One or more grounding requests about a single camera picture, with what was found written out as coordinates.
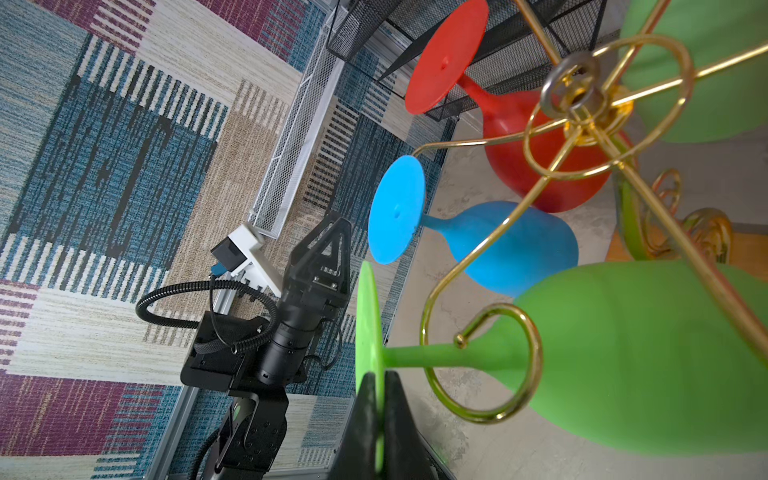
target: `curled gold wire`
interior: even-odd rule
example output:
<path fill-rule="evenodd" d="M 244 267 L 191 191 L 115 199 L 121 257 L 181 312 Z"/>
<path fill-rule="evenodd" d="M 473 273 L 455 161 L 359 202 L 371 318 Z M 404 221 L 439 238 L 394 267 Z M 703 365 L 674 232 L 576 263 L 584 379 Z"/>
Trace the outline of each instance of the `curled gold wire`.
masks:
<path fill-rule="evenodd" d="M 543 28 L 538 24 L 538 20 L 535 15 L 530 15 L 532 12 L 527 4 L 527 0 L 515 0 L 515 3 L 523 13 L 525 20 L 531 26 L 531 30 L 536 34 L 539 41 L 547 50 L 553 63 L 559 62 L 559 55 L 552 55 L 547 48 L 549 46 L 553 51 L 554 47 L 544 35 Z M 683 230 L 678 221 L 673 217 L 670 211 L 664 205 L 663 198 L 659 198 L 654 192 L 654 189 L 649 187 L 637 173 L 634 168 L 635 154 L 638 151 L 643 150 L 650 144 L 655 142 L 664 132 L 666 132 L 672 123 L 677 119 L 683 106 L 690 99 L 693 82 L 698 78 L 706 77 L 709 74 L 722 71 L 725 68 L 736 65 L 740 62 L 747 61 L 768 52 L 768 41 L 759 45 L 756 48 L 750 49 L 745 52 L 741 52 L 737 55 L 725 58 L 722 61 L 711 64 L 700 70 L 694 70 L 693 62 L 690 60 L 690 55 L 687 49 L 682 46 L 678 41 L 667 37 L 661 37 L 659 35 L 646 35 L 658 21 L 661 14 L 666 8 L 668 0 L 659 0 L 657 6 L 651 12 L 651 16 L 646 21 L 646 24 L 641 30 L 641 35 L 635 35 L 632 38 L 625 38 L 618 41 L 611 42 L 609 45 L 599 48 L 593 52 L 593 56 L 603 55 L 605 52 L 619 48 L 621 46 L 630 46 L 630 51 L 625 55 L 626 60 L 622 59 L 618 65 L 619 68 L 611 72 L 611 82 L 616 82 L 623 73 L 633 52 L 637 50 L 643 43 L 656 43 L 667 47 L 672 51 L 673 55 L 680 65 L 680 76 L 672 78 L 665 82 L 652 85 L 649 88 L 643 88 L 639 91 L 624 93 L 618 92 L 616 98 L 611 99 L 611 106 L 617 107 L 634 100 L 647 97 L 658 93 L 660 91 L 668 90 L 675 86 L 680 85 L 680 95 L 678 100 L 673 106 L 672 111 L 660 122 L 655 129 L 648 134 L 645 139 L 632 148 L 626 148 L 621 151 L 617 145 L 623 143 L 618 135 L 609 136 L 606 131 L 598 127 L 594 122 L 571 123 L 570 131 L 566 136 L 565 143 L 560 151 L 555 156 L 547 169 L 544 169 L 538 164 L 530 155 L 530 151 L 525 155 L 526 161 L 541 175 L 532 189 L 523 197 L 518 206 L 505 218 L 498 227 L 496 227 L 475 249 L 470 252 L 465 258 L 458 262 L 443 278 L 438 281 L 435 288 L 430 292 L 427 300 L 424 304 L 424 310 L 422 312 L 421 328 L 419 330 L 419 344 L 429 344 L 429 321 L 432 317 L 432 311 L 435 306 L 435 302 L 440 293 L 462 272 L 467 266 L 482 255 L 496 240 L 504 235 L 509 228 L 520 218 L 520 216 L 533 204 L 536 198 L 541 195 L 541 192 L 547 187 L 549 182 L 553 178 L 557 179 L 570 179 L 579 177 L 586 178 L 591 175 L 599 174 L 608 168 L 613 168 L 618 172 L 621 172 L 622 180 L 625 180 L 631 190 L 639 196 L 639 198 L 645 203 L 647 208 L 660 222 L 660 225 L 667 231 L 669 238 L 672 239 L 677 251 L 682 257 L 684 257 L 690 266 L 693 268 L 696 275 L 699 277 L 702 284 L 707 288 L 710 295 L 719 305 L 719 307 L 725 312 L 732 326 L 739 332 L 743 340 L 749 345 L 749 347 L 758 355 L 758 357 L 768 365 L 768 330 L 757 319 L 754 313 L 750 310 L 748 305 L 741 299 L 739 293 L 730 285 L 720 271 L 714 267 L 714 265 L 707 259 L 707 255 L 700 250 L 697 245 L 691 240 L 688 233 Z M 413 155 L 416 156 L 423 151 L 439 149 L 439 148 L 457 148 L 457 147 L 471 147 L 479 145 L 493 145 L 503 144 L 510 141 L 523 140 L 524 151 L 525 144 L 529 143 L 530 137 L 537 134 L 543 134 L 547 131 L 553 131 L 555 128 L 565 126 L 568 123 L 566 118 L 561 118 L 553 121 L 549 121 L 539 127 L 532 127 L 532 118 L 535 116 L 539 109 L 539 105 L 536 106 L 535 111 L 531 115 L 531 120 L 526 125 L 526 128 L 522 132 L 515 134 L 502 135 L 500 137 L 493 138 L 480 138 L 467 141 L 446 141 L 435 142 L 431 144 L 424 144 L 417 148 Z M 611 159 L 603 166 L 598 167 L 598 171 L 593 172 L 592 169 L 584 170 L 582 172 L 557 172 L 564 159 L 571 152 L 574 146 L 577 144 L 579 137 L 586 130 L 593 138 L 595 143 L 599 144 L 605 151 L 606 155 Z M 662 194 L 662 197 L 673 195 L 673 207 L 676 208 L 676 202 L 674 192 L 670 194 Z M 712 211 L 715 209 L 702 209 L 697 210 L 693 214 L 686 217 L 683 221 L 685 229 L 690 232 L 691 236 L 696 238 L 697 242 L 701 244 L 705 250 L 712 246 L 713 252 L 710 252 L 710 257 L 713 257 L 716 261 L 727 261 L 728 255 L 730 255 L 730 238 L 732 233 L 730 231 L 730 222 L 722 212 Z M 507 305 L 504 307 L 508 310 L 495 310 L 494 306 L 489 306 L 483 309 L 475 318 L 469 323 L 469 325 L 459 334 L 456 335 L 455 344 L 458 348 L 466 346 L 470 335 L 490 316 L 498 315 L 499 313 L 510 314 L 515 318 L 525 329 L 526 336 L 528 337 L 529 344 L 529 365 L 526 377 L 521 387 L 514 394 L 512 399 L 505 403 L 502 407 L 492 410 L 474 410 L 464 407 L 458 404 L 451 396 L 445 391 L 440 384 L 435 370 L 433 368 L 424 368 L 429 385 L 432 391 L 438 397 L 438 400 L 445 405 L 451 412 L 455 413 L 462 419 L 475 423 L 494 423 L 500 422 L 503 419 L 514 415 L 519 409 L 521 409 L 530 400 L 534 394 L 538 381 L 541 379 L 541 368 L 543 366 L 543 353 L 541 349 L 541 338 L 538 337 L 538 331 L 535 329 L 533 321 L 525 315 L 524 312 L 515 312 L 512 308 L 516 308 L 513 305 Z"/>

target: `white metal mesh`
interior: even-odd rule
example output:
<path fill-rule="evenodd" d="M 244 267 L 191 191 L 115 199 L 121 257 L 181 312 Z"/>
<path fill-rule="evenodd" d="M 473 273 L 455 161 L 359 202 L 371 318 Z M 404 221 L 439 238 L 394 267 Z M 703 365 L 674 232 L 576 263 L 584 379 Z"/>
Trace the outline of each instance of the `white metal mesh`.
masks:
<path fill-rule="evenodd" d="M 283 229 L 341 75 L 344 62 L 325 48 L 332 24 L 333 13 L 320 31 L 250 211 L 248 221 L 268 237 L 277 238 Z"/>

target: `black wire mesh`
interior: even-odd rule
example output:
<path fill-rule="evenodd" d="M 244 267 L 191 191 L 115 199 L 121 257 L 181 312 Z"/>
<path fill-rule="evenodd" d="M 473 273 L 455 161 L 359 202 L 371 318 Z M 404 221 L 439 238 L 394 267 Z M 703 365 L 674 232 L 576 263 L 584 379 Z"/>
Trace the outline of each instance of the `black wire mesh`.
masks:
<path fill-rule="evenodd" d="M 591 50 L 607 0 L 529 0 L 547 35 L 561 55 Z M 357 0 L 327 48 L 356 67 L 356 53 L 384 21 L 407 41 L 413 41 L 450 15 L 463 0 Z M 467 75 L 494 94 L 534 90 L 541 87 L 551 63 L 531 35 L 517 6 L 511 0 L 488 0 L 490 15 L 486 39 Z M 364 72 L 373 75 L 383 71 Z M 400 96 L 402 92 L 394 91 Z M 437 121 L 476 108 L 477 104 L 458 86 L 427 115 Z"/>

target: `patterned carpet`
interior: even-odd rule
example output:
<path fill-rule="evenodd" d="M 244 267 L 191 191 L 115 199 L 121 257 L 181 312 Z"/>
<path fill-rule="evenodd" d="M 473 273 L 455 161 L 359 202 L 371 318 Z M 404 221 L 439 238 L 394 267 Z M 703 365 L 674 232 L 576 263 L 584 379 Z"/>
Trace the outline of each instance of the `patterned carpet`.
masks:
<path fill-rule="evenodd" d="M 0 478 L 141 477 L 193 332 L 148 327 L 133 303 L 204 278 L 210 248 L 247 218 L 326 16 L 304 0 L 0 8 Z M 365 50 L 357 60 L 369 74 L 387 66 Z M 356 280 L 370 260 L 366 217 L 380 177 L 453 127 L 412 117 L 401 98 L 345 67 L 267 256 L 282 270 L 296 241 L 335 210 L 354 225 Z M 420 159 L 429 199 L 442 159 Z M 414 249 L 376 267 L 385 334 Z M 203 297 L 157 311 L 197 319 Z M 275 469 L 328 464 L 353 394 L 355 305 L 339 364 L 291 387 Z M 228 403 L 200 394 L 171 473 L 188 471 Z"/>

